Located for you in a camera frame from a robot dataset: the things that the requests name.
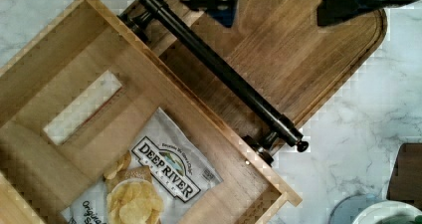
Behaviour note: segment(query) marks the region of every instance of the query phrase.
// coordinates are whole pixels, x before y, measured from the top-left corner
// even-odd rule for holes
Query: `wooden slat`
[[[45,224],[0,172],[0,223]]]
[[[0,70],[0,126],[104,29],[96,13],[82,12],[83,1],[69,5]]]
[[[0,168],[48,223],[92,183],[44,139],[13,121],[0,128]]]

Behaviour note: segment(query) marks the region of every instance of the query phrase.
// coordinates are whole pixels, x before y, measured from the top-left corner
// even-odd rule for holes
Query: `wooden panel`
[[[240,0],[233,28],[203,16],[192,30],[300,126],[379,46],[386,32],[383,11],[319,28],[320,1]],[[267,128],[179,42],[160,58],[241,136],[259,137]]]
[[[0,168],[48,223],[90,186],[75,166],[31,130],[13,121],[0,128]]]
[[[388,185],[387,199],[402,201],[422,209],[422,144],[400,147]]]
[[[0,210],[2,224],[44,224],[2,173],[0,173]]]
[[[87,6],[72,3],[0,71],[0,126],[104,29],[104,19]]]

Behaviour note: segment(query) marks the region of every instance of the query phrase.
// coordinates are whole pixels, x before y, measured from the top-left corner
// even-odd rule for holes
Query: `wooden cutting board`
[[[320,1],[240,0],[231,29],[207,15],[191,27],[279,112],[301,126],[360,67],[386,33],[384,11],[319,28]],[[260,137],[266,131],[263,122],[179,42],[160,58],[238,134]]]
[[[387,199],[406,202],[422,210],[422,143],[406,143],[400,147]]]

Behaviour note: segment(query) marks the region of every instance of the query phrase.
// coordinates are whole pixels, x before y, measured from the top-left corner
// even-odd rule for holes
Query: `wood grain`
[[[422,210],[422,144],[401,145],[388,185],[387,199],[406,202]]]
[[[379,46],[386,32],[383,11],[319,28],[320,1],[240,0],[233,28],[223,28],[204,15],[192,30],[279,112],[301,126]],[[267,130],[179,42],[160,58],[240,136],[260,137]]]
[[[45,224],[1,172],[0,210],[0,223],[2,224]]]
[[[51,69],[54,63],[62,65],[54,74],[46,74],[48,79],[42,79],[38,89],[27,91],[27,85],[15,89],[15,97],[26,94],[27,99],[16,108],[5,107],[8,115],[3,116],[5,123],[0,125],[0,168],[47,223],[64,222],[60,211],[127,151],[158,107],[172,117],[224,179],[188,211],[181,223],[200,223],[204,217],[207,223],[235,223],[244,215],[254,217],[249,218],[254,222],[255,215],[274,215],[284,203],[279,200],[293,205],[302,201],[103,3],[79,0],[74,10],[69,13],[71,17],[64,19],[66,26],[57,25],[51,30],[54,33],[38,41],[49,43],[36,45],[28,52],[40,61],[46,54],[57,54],[52,62],[38,63],[40,71]],[[84,17],[93,19],[81,20]],[[74,27],[84,30],[97,24],[102,28],[92,36],[84,36],[75,50],[72,46],[49,45],[68,41]],[[2,78],[23,79],[26,68],[34,66],[20,59],[16,64],[22,73],[13,73],[15,65],[11,65]],[[49,143],[41,133],[43,126],[105,70],[120,80],[123,91],[66,143]],[[6,103],[0,100],[0,107]]]

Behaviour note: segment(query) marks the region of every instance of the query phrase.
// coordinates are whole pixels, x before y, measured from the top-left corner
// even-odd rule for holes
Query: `potato chip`
[[[151,212],[148,199],[135,198],[120,208],[119,217],[124,224],[146,223]]]
[[[113,163],[104,173],[105,179],[113,179],[117,174],[117,163]]]
[[[118,216],[118,209],[114,209],[112,212],[108,213],[108,223],[109,224],[123,224]]]
[[[159,211],[152,210],[146,224],[157,224],[159,220]]]
[[[155,194],[155,196],[150,197],[149,201],[151,202],[151,207],[153,210],[161,212],[164,210],[164,202],[157,195],[158,194]]]
[[[123,205],[131,201],[136,193],[137,183],[127,183],[119,186],[114,192],[107,196],[108,211],[113,211],[115,208],[121,208]]]
[[[126,170],[131,162],[131,155],[130,155],[130,151],[128,151],[121,159],[121,169],[119,170]]]

